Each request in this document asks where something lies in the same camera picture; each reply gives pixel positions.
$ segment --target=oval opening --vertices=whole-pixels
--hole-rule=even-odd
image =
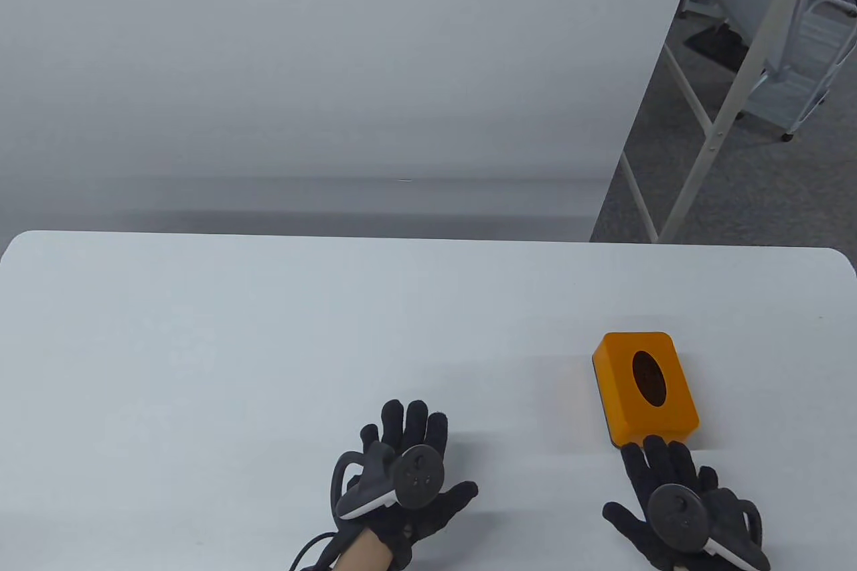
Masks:
[[[631,368],[634,371],[634,381],[637,382],[637,388],[643,399],[652,406],[663,406],[667,400],[667,382],[655,358],[646,351],[640,350],[634,355]]]

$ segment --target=wrist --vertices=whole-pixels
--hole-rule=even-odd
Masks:
[[[387,571],[392,552],[371,529],[356,538],[334,565],[334,571]]]

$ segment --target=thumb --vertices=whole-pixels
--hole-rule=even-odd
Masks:
[[[459,482],[446,493],[438,495],[438,509],[442,515],[447,516],[447,521],[453,515],[471,503],[471,500],[479,495],[479,487],[476,482]]]
[[[621,504],[615,503],[615,501],[604,504],[601,515],[615,526],[616,531],[631,540],[634,546],[636,546],[641,532],[647,530],[647,525],[642,519],[637,519],[631,511]]]
[[[424,540],[434,535],[449,523],[456,513],[459,513],[471,500],[479,494],[475,482],[457,483],[446,493],[441,493],[435,500],[416,512],[413,520],[414,534],[412,541]]]
[[[655,535],[651,526],[615,501],[604,504],[601,515],[616,527],[616,531],[628,538],[654,568],[672,571],[674,560],[670,556],[670,549]]]

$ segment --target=finger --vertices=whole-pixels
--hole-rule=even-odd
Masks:
[[[615,501],[604,504],[601,515],[615,526],[616,531],[628,538],[653,567],[664,571],[673,569],[670,549],[643,520],[634,517],[631,511]]]
[[[679,483],[691,489],[695,494],[699,495],[699,477],[694,466],[694,458],[688,447],[681,442],[670,442],[670,460],[673,462],[673,468],[676,470]]]
[[[364,443],[364,455],[373,442],[378,440],[378,427],[375,424],[367,424],[360,431],[360,440]]]
[[[699,491],[707,493],[717,488],[717,472],[711,467],[699,467]]]
[[[398,449],[402,443],[402,419],[404,408],[398,399],[391,399],[380,409],[380,423],[384,427],[384,436],[380,439],[388,446]]]
[[[621,504],[616,503],[616,501],[609,501],[604,504],[604,508],[601,509],[601,515],[616,527],[616,531],[624,535],[628,540],[631,540],[634,546],[637,545],[640,531],[646,527],[642,519],[637,519],[631,511]]]
[[[677,483],[679,476],[673,468],[673,463],[670,461],[670,450],[667,448],[667,442],[664,438],[657,434],[650,434],[643,440],[643,451],[645,458],[649,461],[651,472],[655,473],[658,485],[662,483]]]
[[[411,446],[421,444],[426,437],[426,418],[429,408],[426,402],[414,400],[408,404],[408,412],[404,419],[404,434],[402,436],[402,451]]]
[[[625,462],[625,472],[628,479],[631,480],[634,493],[637,494],[640,508],[645,513],[649,507],[651,494],[658,488],[657,477],[646,464],[645,455],[643,455],[643,449],[640,446],[634,443],[626,444],[622,446],[621,452],[622,461]]]
[[[442,516],[443,525],[446,525],[453,515],[470,504],[477,495],[479,495],[479,487],[476,482],[459,482],[446,493],[438,495],[435,506],[437,506],[438,514]]]
[[[447,436],[449,434],[449,421],[442,412],[432,412],[426,422],[426,444],[431,446],[443,457],[447,450]]]

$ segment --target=person's left hand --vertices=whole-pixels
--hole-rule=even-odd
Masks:
[[[425,402],[411,402],[405,417],[402,403],[390,400],[384,404],[380,420],[384,431],[380,440],[391,446],[396,455],[401,455],[411,446],[425,444],[443,457],[447,449],[447,416],[442,412],[429,415]],[[360,431],[360,439],[364,443],[365,454],[370,445],[378,440],[377,425],[364,426]],[[349,482],[349,486],[355,482],[356,477]],[[411,511],[394,504],[375,509],[357,520],[373,531],[378,540],[391,550],[394,555],[392,568],[401,569],[410,562],[411,547],[415,543],[444,528],[478,493],[475,482],[461,482],[449,491],[438,494],[431,504],[422,509]]]

